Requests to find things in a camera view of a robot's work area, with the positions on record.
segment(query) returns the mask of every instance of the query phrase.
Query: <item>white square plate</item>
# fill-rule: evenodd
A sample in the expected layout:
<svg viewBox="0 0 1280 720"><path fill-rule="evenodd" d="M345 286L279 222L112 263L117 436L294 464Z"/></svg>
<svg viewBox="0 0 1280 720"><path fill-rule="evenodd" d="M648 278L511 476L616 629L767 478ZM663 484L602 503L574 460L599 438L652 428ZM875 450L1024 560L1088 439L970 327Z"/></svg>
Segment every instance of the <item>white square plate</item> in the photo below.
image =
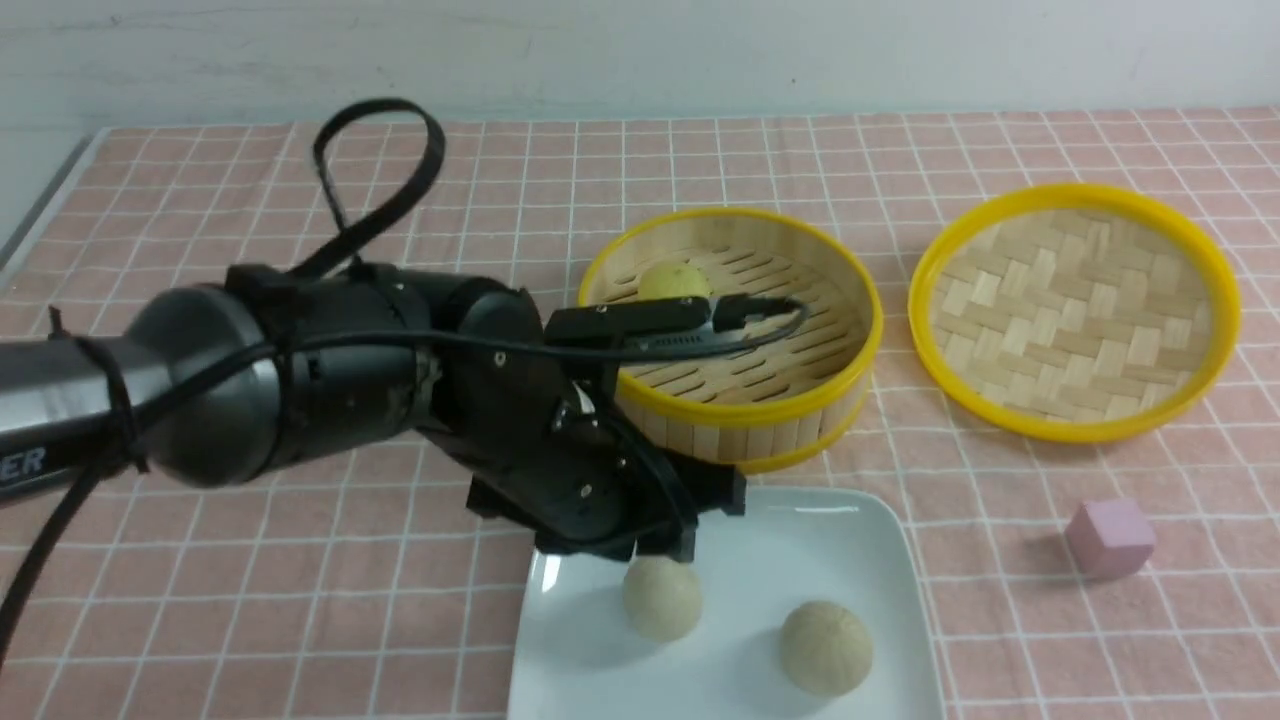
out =
<svg viewBox="0 0 1280 720"><path fill-rule="evenodd" d="M694 569L703 618L681 641L658 646L627 624L626 566L535 553L508 720L943 720L911 555L878 498L749 488L745 516L703 516ZM833 701L797 689L778 662L782 621L810 600L851 610L876 647L867 680Z"/></svg>

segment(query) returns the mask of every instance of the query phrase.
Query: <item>woven bamboo base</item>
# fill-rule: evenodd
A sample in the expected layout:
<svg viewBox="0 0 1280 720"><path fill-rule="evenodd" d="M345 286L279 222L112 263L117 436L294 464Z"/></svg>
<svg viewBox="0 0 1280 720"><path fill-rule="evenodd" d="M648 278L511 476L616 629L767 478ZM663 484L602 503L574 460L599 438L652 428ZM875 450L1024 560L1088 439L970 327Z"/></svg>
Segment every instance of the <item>woven bamboo base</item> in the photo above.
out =
<svg viewBox="0 0 1280 720"><path fill-rule="evenodd" d="M961 379L1036 418L1146 411L1204 361L1204 281L1169 240L1108 214L1053 210L992 225L934 286L929 323Z"/></svg>
<svg viewBox="0 0 1280 720"><path fill-rule="evenodd" d="M809 305L810 316L791 337L750 352L623 370L618 405L653 442L704 460L776 469L791 464L777 459L796 457L847 427L869 387L869 359L858 377L844 372L861 352L874 352L868 340L878 327L878 302L842 250L808 227L765 214L687 215L652 225L602 255L580 300L634 300L640 275L659 260L696 266L714 295L792 296ZM746 334L786 322L754 324ZM810 391L831 393L803 401L795 411L769 410ZM735 419L698 407L732 407ZM756 409L768 413L755 420Z"/></svg>

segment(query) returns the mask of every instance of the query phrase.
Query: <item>grid pattern tablecloth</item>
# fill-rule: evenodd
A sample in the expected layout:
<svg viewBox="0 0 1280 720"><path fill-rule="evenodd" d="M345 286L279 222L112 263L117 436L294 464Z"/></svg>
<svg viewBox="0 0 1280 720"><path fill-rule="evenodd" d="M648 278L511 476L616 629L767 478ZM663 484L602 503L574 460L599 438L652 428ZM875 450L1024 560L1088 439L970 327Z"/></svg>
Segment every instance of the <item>grid pattern tablecloth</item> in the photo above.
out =
<svg viewBox="0 0 1280 720"><path fill-rule="evenodd" d="M116 333L228 263L288 264L333 232L311 126L118 129L0 300L0 334ZM876 387L823 457L760 482L864 489L908 528L952 717L1280 716L1280 115L1274 109L486 123L369 258L571 301L605 241L698 205L781 210L841 238L887 313ZM353 128L349 208L393 192L424 135ZM1240 346L1206 402L1115 447L995 430L923 373L910 272L943 223L1028 183L1164 200L1240 278ZM500 717L530 538L462 509L466 477L404 438L238 491L113 480L56 551L0 679L6 720ZM1082 584L1060 530L1135 497L1149 568ZM12 575L54 498L0 511Z"/></svg>

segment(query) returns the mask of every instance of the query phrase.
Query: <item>pink cube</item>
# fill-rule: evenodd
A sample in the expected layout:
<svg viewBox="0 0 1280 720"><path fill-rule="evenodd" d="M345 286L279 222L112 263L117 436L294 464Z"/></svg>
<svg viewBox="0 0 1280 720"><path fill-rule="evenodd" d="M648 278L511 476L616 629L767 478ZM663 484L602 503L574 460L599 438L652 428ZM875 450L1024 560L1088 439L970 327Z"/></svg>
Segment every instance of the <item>pink cube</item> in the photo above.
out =
<svg viewBox="0 0 1280 720"><path fill-rule="evenodd" d="M1142 570L1156 550L1156 530L1133 500L1085 502L1066 527L1066 544L1082 573L1110 580Z"/></svg>

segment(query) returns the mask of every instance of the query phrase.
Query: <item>black cable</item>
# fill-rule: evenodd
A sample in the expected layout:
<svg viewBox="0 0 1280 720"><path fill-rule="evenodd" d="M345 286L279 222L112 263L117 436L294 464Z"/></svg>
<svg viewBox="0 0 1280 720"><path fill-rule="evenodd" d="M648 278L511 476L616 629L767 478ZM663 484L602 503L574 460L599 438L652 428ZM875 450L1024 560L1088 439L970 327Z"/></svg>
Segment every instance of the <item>black cable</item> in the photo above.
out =
<svg viewBox="0 0 1280 720"><path fill-rule="evenodd" d="M72 487L68 488L67 495L63 496L58 507L49 515L49 520L45 520L45 527L36 536L36 542L31 543L31 550L23 557L18 571L13 574L13 582L9 583L9 591L5 592L4 603L0 603L0 670L4 669L5 659L9 656L9 644L13 642L14 632L18 629L22 611L27 607L27 600L31 598L32 591L36 589L40 573L44 571L49 556L52 555L58 541L61 539L63 533L72 524L72 519L76 518L81 506L88 500L90 493L101 482L106 468L110 465L111 455L114 452L104 452L93 462L84 466L84 470L76 478Z"/></svg>
<svg viewBox="0 0 1280 720"><path fill-rule="evenodd" d="M142 450L142 429L138 427L137 415L133 411L133 401L129 400L129 387L124 383L124 374L120 364L115 361L111 351L91 337L74 337L76 346L79 347L95 365L106 374L106 395L111 398L111 421L119 428L118 436L124 443L124 454L137 468L138 473L151 471L147 466L147 456Z"/></svg>
<svg viewBox="0 0 1280 720"><path fill-rule="evenodd" d="M636 364L636 363L684 363L687 360L705 360L724 355L736 355L765 345L772 345L788 337L800 329L800 325L809 319L809 306L787 299L795 315L782 327L764 333L759 337L735 340L723 343L690 345L673 348L658 350L589 350L580 347L561 347L554 345L532 345L481 336L468 336L448 331L393 331L393 332L361 332L361 333L334 333L315 336L301 342L298 350L317 350L329 347L329 342L342 338L342 345L347 345L344 338L365 338L367 345L402 345L417 342L435 342L438 345L468 346L481 350L494 350L499 352L516 352L520 355L538 355L556 360L572 363L609 363L609 364Z"/></svg>
<svg viewBox="0 0 1280 720"><path fill-rule="evenodd" d="M404 181L404 184L385 202L348 225L342 202L338 200L338 191L334 187L333 177L329 173L329 165L325 163L325 149L347 126L370 115L384 113L411 113L417 115L426 126L426 147L422 150L422 158L419 160L417 167L413 168L408 179ZM401 218L408 215L413 210L413 206L430 192L431 186L435 184L435 179L440 176L440 168L444 167L444 128L440 127L440 123L426 110L399 97L379 97L356 102L329 119L320 128L320 132L316 133L315 143L311 146L311 161L315 165L316 174L320 177L320 190L324 192L329 213L333 214L338 234L320 246L310 258L298 263L296 268L289 270L289 274L303 279L321 278L338 268L348 258L355 258L370 241L387 232Z"/></svg>

